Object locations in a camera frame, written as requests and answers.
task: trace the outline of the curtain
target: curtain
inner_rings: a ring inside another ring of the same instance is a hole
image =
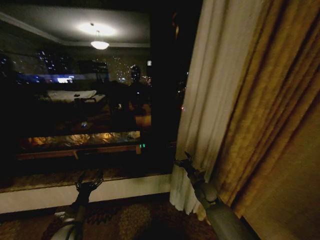
[[[220,197],[238,216],[259,199],[261,186],[319,100],[319,16],[319,0],[263,5],[212,175]]]
[[[208,181],[230,118],[262,1],[204,0],[189,69],[176,159],[194,156]],[[199,203],[187,174],[174,167],[170,202],[187,214]]]

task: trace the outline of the ceiling light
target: ceiling light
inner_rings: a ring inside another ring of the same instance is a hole
[[[97,31],[99,31],[100,36],[113,36],[117,32],[114,28],[100,23],[83,23],[78,26],[78,29],[90,35],[96,35]]]
[[[107,47],[109,47],[109,43],[107,43],[101,39],[99,30],[96,31],[95,40],[91,42],[91,45],[95,49],[99,49],[99,50],[104,50]]]
[[[109,47],[109,43],[105,42],[105,41],[92,41],[91,45],[95,48],[95,49],[99,49],[99,50],[104,50],[107,47]]]

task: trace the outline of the carpet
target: carpet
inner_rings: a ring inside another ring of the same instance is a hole
[[[50,240],[62,226],[55,209],[0,215],[0,240]],[[215,240],[195,214],[176,210],[168,195],[90,203],[83,240]]]

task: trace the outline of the white bedsheet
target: white bedsheet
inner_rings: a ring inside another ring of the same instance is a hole
[[[96,93],[97,93],[96,90],[90,90],[90,91],[49,90],[48,96],[51,98],[53,102],[72,103],[75,100],[75,98],[87,99],[87,98],[93,97],[94,95],[96,95]]]

